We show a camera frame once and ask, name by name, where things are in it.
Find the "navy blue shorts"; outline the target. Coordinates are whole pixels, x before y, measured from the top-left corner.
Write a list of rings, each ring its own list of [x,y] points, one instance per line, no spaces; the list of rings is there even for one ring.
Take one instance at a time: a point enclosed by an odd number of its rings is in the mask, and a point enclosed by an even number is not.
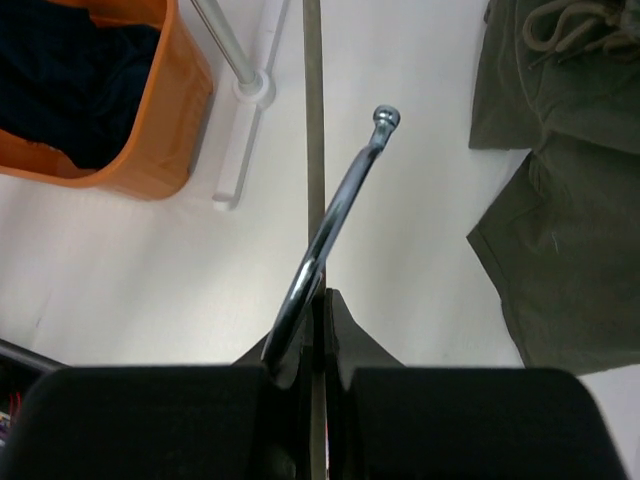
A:
[[[86,8],[2,2],[2,130],[104,168],[129,139],[159,38],[146,24],[99,26]]]

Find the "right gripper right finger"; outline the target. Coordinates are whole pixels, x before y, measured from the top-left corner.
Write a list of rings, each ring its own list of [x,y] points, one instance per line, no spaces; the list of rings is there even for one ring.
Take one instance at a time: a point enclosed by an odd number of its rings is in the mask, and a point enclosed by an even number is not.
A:
[[[324,306],[333,479],[622,479],[585,386],[555,369],[407,367]]]

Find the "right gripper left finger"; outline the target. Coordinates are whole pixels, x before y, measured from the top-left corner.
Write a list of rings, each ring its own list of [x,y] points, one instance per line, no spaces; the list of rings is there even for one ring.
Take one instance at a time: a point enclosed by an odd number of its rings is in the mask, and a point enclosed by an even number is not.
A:
[[[9,434],[13,479],[308,479],[315,315],[276,370],[253,347],[220,365],[63,368]]]

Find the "olive green shorts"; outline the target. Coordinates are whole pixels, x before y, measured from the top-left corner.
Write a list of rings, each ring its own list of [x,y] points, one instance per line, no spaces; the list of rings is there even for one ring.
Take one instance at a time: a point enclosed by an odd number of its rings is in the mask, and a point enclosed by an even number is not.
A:
[[[474,150],[526,158],[468,240],[523,363],[639,361],[639,5],[492,1]]]

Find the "beige hanger with metal hook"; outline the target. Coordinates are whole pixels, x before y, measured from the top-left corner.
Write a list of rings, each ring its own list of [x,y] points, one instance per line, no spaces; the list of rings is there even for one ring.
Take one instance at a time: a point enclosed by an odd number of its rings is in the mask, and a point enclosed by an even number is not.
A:
[[[283,465],[297,479],[327,476],[327,419],[323,367],[324,326],[320,312],[326,292],[326,263],[374,162],[401,120],[399,111],[380,105],[373,112],[373,132],[356,154],[333,197],[325,196],[325,108],[321,4],[303,4],[307,146],[308,247],[297,268],[261,354],[273,379],[283,378],[285,356],[297,353],[292,384],[301,399],[295,448]]]

